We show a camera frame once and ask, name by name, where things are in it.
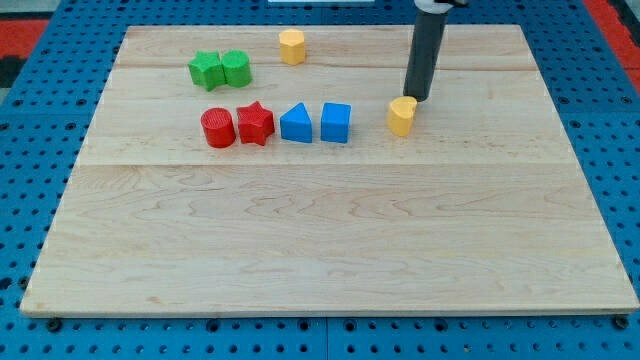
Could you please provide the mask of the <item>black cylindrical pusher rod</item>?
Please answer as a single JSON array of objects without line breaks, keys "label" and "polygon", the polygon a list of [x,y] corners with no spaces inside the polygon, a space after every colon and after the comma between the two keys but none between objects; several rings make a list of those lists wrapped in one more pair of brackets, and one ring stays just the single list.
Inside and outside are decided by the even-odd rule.
[{"label": "black cylindrical pusher rod", "polygon": [[417,12],[403,88],[403,95],[417,102],[430,95],[447,18],[447,12]]}]

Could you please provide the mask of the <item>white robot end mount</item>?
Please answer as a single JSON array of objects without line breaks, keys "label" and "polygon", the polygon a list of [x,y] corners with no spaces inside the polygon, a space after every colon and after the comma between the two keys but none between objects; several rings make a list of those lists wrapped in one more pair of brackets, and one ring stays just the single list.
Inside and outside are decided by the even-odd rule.
[{"label": "white robot end mount", "polygon": [[417,9],[425,13],[447,13],[454,7],[466,7],[468,0],[414,0]]}]

